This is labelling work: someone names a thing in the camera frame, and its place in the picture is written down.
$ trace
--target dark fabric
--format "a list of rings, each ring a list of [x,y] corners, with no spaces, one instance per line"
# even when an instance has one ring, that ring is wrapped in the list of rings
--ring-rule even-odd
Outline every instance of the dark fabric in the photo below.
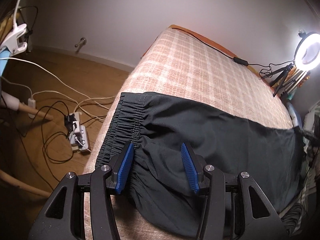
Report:
[[[96,168],[128,140],[135,145],[128,197],[149,222],[183,236],[195,237],[202,211],[181,160],[185,140],[223,172],[249,172],[278,212],[299,187],[303,149],[293,129],[267,128],[196,101],[122,93]]]

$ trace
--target ring light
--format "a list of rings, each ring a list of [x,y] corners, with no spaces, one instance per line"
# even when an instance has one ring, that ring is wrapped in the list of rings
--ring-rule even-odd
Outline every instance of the ring light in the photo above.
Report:
[[[310,53],[313,54],[313,56],[307,61]],[[298,44],[294,64],[302,71],[309,71],[320,64],[320,34],[306,34]]]

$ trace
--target bed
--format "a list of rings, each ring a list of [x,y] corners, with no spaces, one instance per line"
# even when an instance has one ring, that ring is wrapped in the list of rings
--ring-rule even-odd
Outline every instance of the bed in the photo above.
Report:
[[[202,102],[266,127],[292,128],[287,109],[251,68],[238,65],[188,33],[234,57],[230,51],[189,30],[172,25],[164,30],[125,81],[108,112],[84,173],[92,172],[121,92],[153,91]],[[121,239],[184,239],[148,223],[124,197],[112,196]],[[92,239],[90,196],[85,194],[86,239]]]

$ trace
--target blue object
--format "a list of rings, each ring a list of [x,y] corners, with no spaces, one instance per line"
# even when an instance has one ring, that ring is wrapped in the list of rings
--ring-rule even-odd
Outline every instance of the blue object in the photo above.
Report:
[[[0,58],[9,57],[9,56],[10,56],[10,51],[8,49],[5,49],[0,53]],[[7,62],[8,62],[7,59],[0,60],[0,76],[2,76],[2,73],[4,71],[5,65],[7,65]]]
[[[286,107],[291,117],[293,127],[299,127],[300,130],[303,130],[301,117],[297,110],[293,107],[293,105],[290,102],[287,102]]]
[[[127,178],[131,168],[131,163],[133,160],[133,155],[134,155],[134,145],[133,143],[130,143],[118,172],[117,185],[115,188],[115,192],[118,195],[122,192],[127,182]]]
[[[195,194],[199,192],[199,183],[198,183],[198,173],[196,171],[195,165],[190,157],[188,149],[183,143],[181,145],[181,158],[184,165],[184,169],[186,170],[186,175],[190,184],[190,188],[193,190]]]
[[[298,87],[296,87],[287,97],[288,100],[292,100],[294,94],[296,93],[296,91],[298,90]]]

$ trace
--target wooden rod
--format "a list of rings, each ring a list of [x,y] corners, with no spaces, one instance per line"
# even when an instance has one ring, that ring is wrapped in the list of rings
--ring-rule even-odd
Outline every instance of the wooden rod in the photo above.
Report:
[[[11,177],[9,174],[5,173],[2,170],[0,170],[0,179],[3,180],[4,182],[10,184],[11,186],[14,186],[19,189],[23,189],[27,192],[30,192],[30,193],[38,195],[38,196],[48,198],[51,195],[50,192],[47,192],[47,191],[38,189],[36,187],[32,187],[28,184],[25,184],[22,181],[15,179],[14,177]]]
[[[23,111],[23,112],[27,112],[28,114],[36,114],[36,113],[38,113],[38,110],[37,109],[34,109],[34,108],[32,108],[32,107],[30,107],[30,106],[27,106],[27,105],[25,105],[25,104],[22,104],[22,103],[19,103],[19,110],[20,111]],[[39,117],[42,117],[42,118],[44,118],[44,116],[45,116],[45,118],[47,119],[47,120],[49,120],[49,121],[52,121],[53,120],[53,116],[51,115],[51,114],[47,114],[47,115],[45,115],[45,112],[42,112],[42,111],[40,111],[38,114],[37,114],[37,116],[39,116]]]

